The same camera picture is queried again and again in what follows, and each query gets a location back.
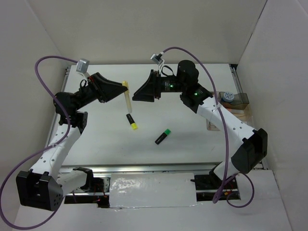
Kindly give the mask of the pale yellow highlighter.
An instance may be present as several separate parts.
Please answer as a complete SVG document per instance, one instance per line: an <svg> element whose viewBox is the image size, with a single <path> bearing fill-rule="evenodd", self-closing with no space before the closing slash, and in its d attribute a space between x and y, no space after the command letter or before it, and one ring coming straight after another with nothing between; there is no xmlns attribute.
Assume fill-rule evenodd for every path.
<svg viewBox="0 0 308 231"><path fill-rule="evenodd" d="M126 100L126 105L127 105L128 113L131 114L132 113L132 105L131 105L131 100L130 100L130 97L129 97L128 82L127 81L123 81L122 85L127 88L127 90L124 92L124 96L125 96L125 100Z"/></svg>

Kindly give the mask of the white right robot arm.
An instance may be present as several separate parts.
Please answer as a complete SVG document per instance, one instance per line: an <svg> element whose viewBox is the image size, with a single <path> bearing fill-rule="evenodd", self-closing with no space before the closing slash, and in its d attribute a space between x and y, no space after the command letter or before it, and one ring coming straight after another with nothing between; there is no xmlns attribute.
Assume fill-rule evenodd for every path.
<svg viewBox="0 0 308 231"><path fill-rule="evenodd" d="M151 70L149 78L132 99L154 102L160 99L162 93L178 92L185 106L227 133L228 157L210 171L212 187L220 189L227 178L249 173L267 155L268 134L264 129L256 130L234 116L199 84L198 77L199 71L189 60L180 61L176 74L166 77Z"/></svg>

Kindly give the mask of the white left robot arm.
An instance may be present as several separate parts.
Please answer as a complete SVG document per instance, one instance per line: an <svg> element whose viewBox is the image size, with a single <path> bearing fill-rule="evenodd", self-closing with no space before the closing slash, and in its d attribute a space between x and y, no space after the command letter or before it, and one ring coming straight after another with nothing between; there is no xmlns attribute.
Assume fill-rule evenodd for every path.
<svg viewBox="0 0 308 231"><path fill-rule="evenodd" d="M59 170L87 125L88 113L80 109L95 100L106 103L127 90L121 83L95 73L81 81L77 92L62 91L55 95L53 103L60 121L49 148L30 170L20 171L16 177L21 205L55 211L73 190L93 190L95 180L91 169L76 167L63 177L58 175Z"/></svg>

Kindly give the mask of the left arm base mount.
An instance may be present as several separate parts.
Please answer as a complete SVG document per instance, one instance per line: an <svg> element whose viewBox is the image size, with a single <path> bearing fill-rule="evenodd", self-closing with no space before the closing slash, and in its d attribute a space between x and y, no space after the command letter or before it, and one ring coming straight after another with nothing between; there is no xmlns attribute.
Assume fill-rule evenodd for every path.
<svg viewBox="0 0 308 231"><path fill-rule="evenodd" d="M110 177L96 177L89 168L76 167L73 173L83 172L86 180L65 196L65 204L96 204L100 208L109 208Z"/></svg>

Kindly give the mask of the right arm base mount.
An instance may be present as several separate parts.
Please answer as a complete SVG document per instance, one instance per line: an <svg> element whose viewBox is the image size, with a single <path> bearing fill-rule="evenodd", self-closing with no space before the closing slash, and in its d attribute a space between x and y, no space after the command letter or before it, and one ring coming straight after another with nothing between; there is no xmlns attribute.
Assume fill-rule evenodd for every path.
<svg viewBox="0 0 308 231"><path fill-rule="evenodd" d="M222 181L211 172L203 175L194 175L190 181L195 185L196 200L198 202L212 201L216 191L222 183ZM226 200L227 196L229 196L231 200L240 199L236 179L232 179L225 184L222 196L219 200Z"/></svg>

